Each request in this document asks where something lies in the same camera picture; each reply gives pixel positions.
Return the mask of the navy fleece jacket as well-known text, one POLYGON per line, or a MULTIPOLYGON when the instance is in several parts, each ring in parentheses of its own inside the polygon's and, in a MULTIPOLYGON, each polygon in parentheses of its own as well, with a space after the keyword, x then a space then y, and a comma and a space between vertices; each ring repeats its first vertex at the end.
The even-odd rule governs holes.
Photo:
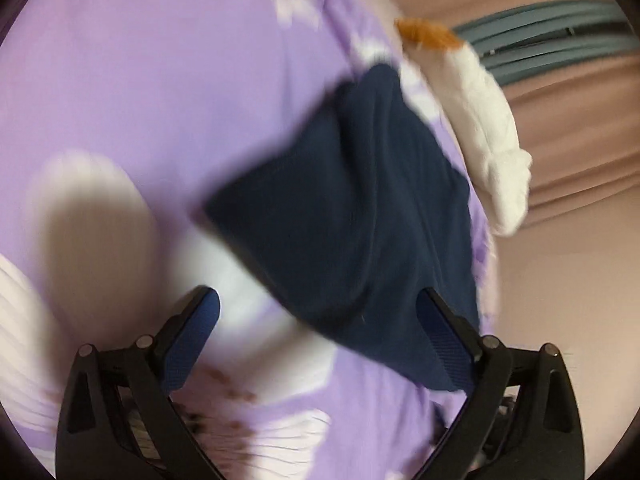
POLYGON ((430 293, 480 322, 469 198, 396 70, 378 64, 205 214, 299 321, 419 385, 468 392, 470 359, 430 293))

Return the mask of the pink curtain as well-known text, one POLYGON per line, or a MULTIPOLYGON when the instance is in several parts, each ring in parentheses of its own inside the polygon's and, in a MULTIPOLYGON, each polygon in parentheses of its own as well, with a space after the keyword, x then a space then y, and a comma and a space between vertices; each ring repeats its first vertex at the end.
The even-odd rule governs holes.
MULTIPOLYGON (((452 29, 547 1, 552 0, 393 0, 410 18, 430 18, 452 29)), ((630 5, 613 1, 639 38, 630 5)), ((502 88, 522 147, 533 157, 528 226, 638 185, 639 51, 596 58, 502 88)))

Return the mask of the purple floral bed sheet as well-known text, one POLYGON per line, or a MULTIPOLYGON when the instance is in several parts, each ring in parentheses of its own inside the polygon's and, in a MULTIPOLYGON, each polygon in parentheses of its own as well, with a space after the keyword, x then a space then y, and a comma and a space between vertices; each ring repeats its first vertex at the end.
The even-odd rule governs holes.
POLYGON ((221 319, 175 393, 230 479, 408 479, 462 407, 296 323, 196 222, 376 62, 457 169, 390 0, 28 0, 1 48, 1 401, 49 474, 77 348, 155 333, 195 286, 221 319))

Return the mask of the white goose plush toy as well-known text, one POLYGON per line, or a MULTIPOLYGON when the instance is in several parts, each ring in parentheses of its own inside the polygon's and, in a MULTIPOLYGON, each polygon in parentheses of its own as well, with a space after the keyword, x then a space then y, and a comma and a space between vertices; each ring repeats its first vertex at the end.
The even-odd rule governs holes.
POLYGON ((400 55, 407 99, 425 120, 441 119, 462 155, 491 232, 515 234, 528 211, 533 157, 521 148, 506 96, 473 47, 444 25, 404 18, 392 0, 363 0, 400 55))

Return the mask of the teal curtain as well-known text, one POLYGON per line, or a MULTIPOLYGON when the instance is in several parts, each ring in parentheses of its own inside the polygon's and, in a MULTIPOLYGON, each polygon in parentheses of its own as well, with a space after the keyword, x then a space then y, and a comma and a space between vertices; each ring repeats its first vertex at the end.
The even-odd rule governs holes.
POLYGON ((613 0, 552 0, 458 25, 500 86, 596 58, 636 53, 639 38, 613 0))

